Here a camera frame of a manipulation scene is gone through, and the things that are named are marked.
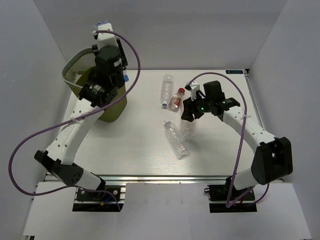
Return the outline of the orange label white cap bottle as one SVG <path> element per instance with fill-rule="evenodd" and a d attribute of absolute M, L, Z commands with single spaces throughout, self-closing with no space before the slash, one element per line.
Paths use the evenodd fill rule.
<path fill-rule="evenodd" d="M 187 142 L 191 142 L 196 134 L 197 119 L 193 121 L 181 120 L 180 121 L 180 132 Z"/>

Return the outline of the clear bottle white cap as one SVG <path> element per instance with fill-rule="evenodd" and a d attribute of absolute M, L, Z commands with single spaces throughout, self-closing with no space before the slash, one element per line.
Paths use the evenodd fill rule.
<path fill-rule="evenodd" d="M 164 121 L 166 138 L 178 160 L 189 155 L 186 140 L 178 127 L 170 120 Z"/>

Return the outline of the blue label blue cap bottle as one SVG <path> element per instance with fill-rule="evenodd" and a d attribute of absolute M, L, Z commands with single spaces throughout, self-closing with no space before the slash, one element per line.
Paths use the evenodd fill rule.
<path fill-rule="evenodd" d="M 123 74 L 123 79 L 125 82 L 128 82 L 130 80 L 129 76 L 126 73 Z"/>

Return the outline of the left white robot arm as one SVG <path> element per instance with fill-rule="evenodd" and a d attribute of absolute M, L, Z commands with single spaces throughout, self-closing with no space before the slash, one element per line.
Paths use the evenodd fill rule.
<path fill-rule="evenodd" d="M 66 186 L 87 189 L 90 196 L 99 200 L 106 193 L 105 181 L 75 164 L 74 159 L 92 125 L 104 113 L 103 107 L 117 97 L 125 80 L 117 46 L 104 46 L 94 55 L 95 67 L 86 73 L 88 79 L 70 115 L 71 123 L 60 130 L 46 150 L 38 150 L 34 158 Z"/>

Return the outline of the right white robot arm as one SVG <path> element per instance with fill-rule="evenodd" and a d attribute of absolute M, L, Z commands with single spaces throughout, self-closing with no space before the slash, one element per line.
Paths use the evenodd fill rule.
<path fill-rule="evenodd" d="M 211 113 L 243 135 L 254 153 L 250 168 L 237 173 L 234 182 L 225 187 L 229 198 L 236 200 L 246 188 L 266 185 L 293 172 L 292 145 L 286 137 L 276 137 L 245 115 L 237 100 L 225 97 L 219 81 L 207 82 L 203 87 L 204 92 L 198 83 L 186 85 L 191 96 L 183 101 L 181 119 L 193 122 Z"/>

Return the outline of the red cap red label bottle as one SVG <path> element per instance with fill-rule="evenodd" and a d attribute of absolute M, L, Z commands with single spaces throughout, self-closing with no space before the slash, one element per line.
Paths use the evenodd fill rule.
<path fill-rule="evenodd" d="M 173 112 L 177 112 L 182 103 L 184 95 L 185 95 L 185 89 L 179 88 L 178 91 L 172 96 L 168 105 L 168 109 Z"/>

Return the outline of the clear bottle blue-white cap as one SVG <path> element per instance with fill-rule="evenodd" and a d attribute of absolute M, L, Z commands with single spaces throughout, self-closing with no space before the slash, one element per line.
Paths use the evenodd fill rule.
<path fill-rule="evenodd" d="M 172 97 L 174 78 L 172 75 L 165 75 L 162 80 L 160 100 L 161 106 L 167 108 Z"/>

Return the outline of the blue corner label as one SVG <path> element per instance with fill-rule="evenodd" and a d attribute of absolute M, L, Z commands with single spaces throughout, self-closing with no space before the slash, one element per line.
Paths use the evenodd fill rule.
<path fill-rule="evenodd" d="M 240 69 L 226 69 L 225 72 L 228 75 L 243 75 L 244 74 L 243 70 L 240 70 Z"/>

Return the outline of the aluminium table edge rail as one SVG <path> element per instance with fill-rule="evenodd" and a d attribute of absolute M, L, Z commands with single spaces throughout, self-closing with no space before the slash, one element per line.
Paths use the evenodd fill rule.
<path fill-rule="evenodd" d="M 226 176 L 208 175 L 100 175 L 106 182 L 152 182 L 152 183 L 218 183 L 224 184 Z"/>

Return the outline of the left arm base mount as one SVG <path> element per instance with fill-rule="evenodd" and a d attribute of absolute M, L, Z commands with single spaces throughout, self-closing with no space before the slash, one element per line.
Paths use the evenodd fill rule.
<path fill-rule="evenodd" d="M 73 212 L 117 213 L 118 205 L 122 209 L 125 202 L 126 187 L 121 185 L 106 185 L 105 190 L 111 194 L 77 190 L 74 197 Z"/>

